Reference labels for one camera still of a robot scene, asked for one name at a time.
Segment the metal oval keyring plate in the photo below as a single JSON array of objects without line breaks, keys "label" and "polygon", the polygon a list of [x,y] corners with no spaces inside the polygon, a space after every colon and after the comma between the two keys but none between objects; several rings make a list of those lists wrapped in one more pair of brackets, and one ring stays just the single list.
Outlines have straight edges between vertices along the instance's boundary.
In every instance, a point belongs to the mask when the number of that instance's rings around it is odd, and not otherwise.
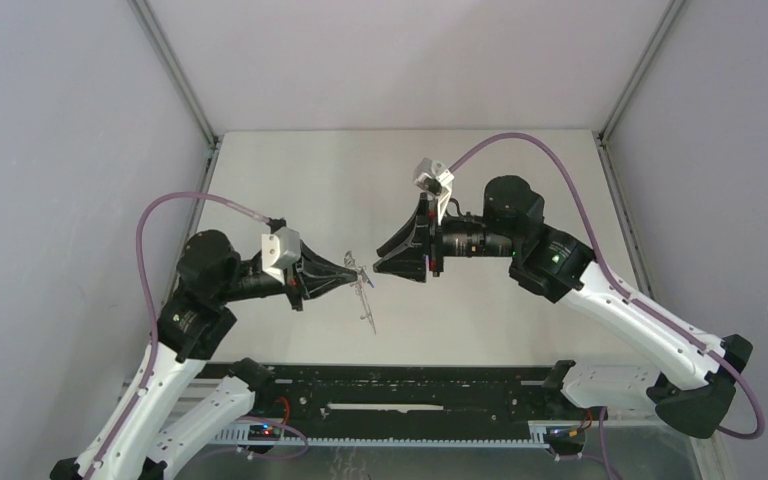
[{"label": "metal oval keyring plate", "polygon": [[372,329],[373,334],[376,335],[377,328],[375,326],[374,315],[366,292],[367,288],[370,288],[366,281],[371,279],[366,273],[365,267],[358,263],[351,250],[348,250],[344,255],[344,265],[347,269],[353,270],[356,273],[356,280],[353,283],[353,287],[363,308],[363,314],[360,316],[360,319],[366,321]]}]

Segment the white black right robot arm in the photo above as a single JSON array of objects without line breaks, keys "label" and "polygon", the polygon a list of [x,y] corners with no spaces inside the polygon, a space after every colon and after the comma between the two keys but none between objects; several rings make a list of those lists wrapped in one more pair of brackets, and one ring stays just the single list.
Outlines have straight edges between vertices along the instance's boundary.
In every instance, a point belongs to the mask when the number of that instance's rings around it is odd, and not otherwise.
[{"label": "white black right robot arm", "polygon": [[433,179],[419,187],[414,213],[379,247],[375,272],[422,283],[449,257],[506,258],[519,287],[598,321],[644,357],[620,366],[559,361],[541,392],[548,414],[614,407],[652,413],[694,438],[721,430],[752,353],[748,340],[708,334],[627,286],[591,247],[545,223],[543,197],[521,177],[491,179],[478,215],[447,213],[449,197]]}]

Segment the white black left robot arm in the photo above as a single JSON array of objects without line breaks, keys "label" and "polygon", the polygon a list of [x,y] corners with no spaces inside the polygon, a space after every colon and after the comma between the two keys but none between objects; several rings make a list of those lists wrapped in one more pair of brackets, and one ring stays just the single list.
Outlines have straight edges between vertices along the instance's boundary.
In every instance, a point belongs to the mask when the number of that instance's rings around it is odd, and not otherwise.
[{"label": "white black left robot arm", "polygon": [[157,315],[156,332],[113,416],[79,456],[58,461],[50,478],[175,478],[227,424],[248,413],[264,416],[276,403],[272,372],[244,358],[206,399],[168,421],[234,326],[229,303],[284,296],[300,311],[304,301],[359,277],[315,254],[285,226],[263,235],[260,252],[249,260],[224,233],[199,232],[187,241],[176,273],[177,288]]}]

